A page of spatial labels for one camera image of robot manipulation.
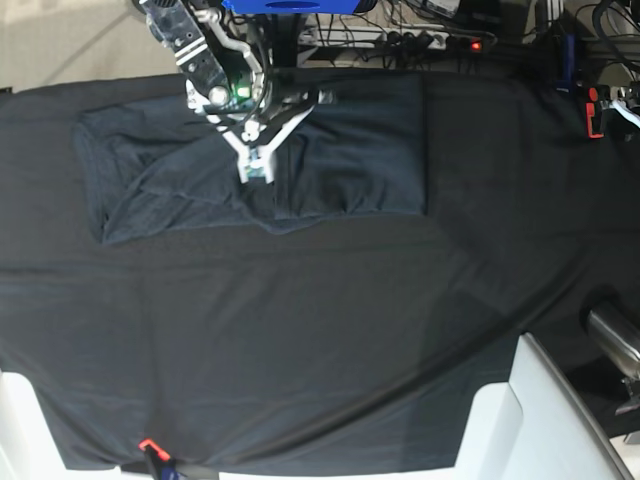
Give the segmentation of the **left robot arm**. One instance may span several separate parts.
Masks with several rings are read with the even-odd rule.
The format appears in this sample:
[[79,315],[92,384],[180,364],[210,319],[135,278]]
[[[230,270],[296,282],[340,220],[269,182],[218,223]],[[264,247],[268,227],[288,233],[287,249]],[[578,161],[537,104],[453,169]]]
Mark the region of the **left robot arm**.
[[595,71],[599,108],[639,129],[639,2],[598,1],[586,56]]

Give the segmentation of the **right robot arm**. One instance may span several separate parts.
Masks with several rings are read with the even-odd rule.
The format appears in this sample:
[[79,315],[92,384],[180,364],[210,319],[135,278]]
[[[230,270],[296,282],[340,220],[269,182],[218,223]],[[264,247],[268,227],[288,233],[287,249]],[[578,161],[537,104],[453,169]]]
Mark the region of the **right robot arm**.
[[186,78],[189,108],[212,123],[236,152],[238,164],[265,170],[279,146],[331,90],[300,87],[281,64],[297,61],[301,23],[313,2],[274,2],[242,13],[244,32],[225,1],[140,1],[155,39],[172,51]]

